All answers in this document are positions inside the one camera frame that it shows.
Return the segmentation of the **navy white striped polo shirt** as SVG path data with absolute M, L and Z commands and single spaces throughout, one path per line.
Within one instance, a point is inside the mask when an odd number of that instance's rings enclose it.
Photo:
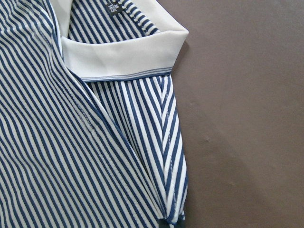
M 1 227 L 185 227 L 187 35 L 156 0 L 1 1 Z

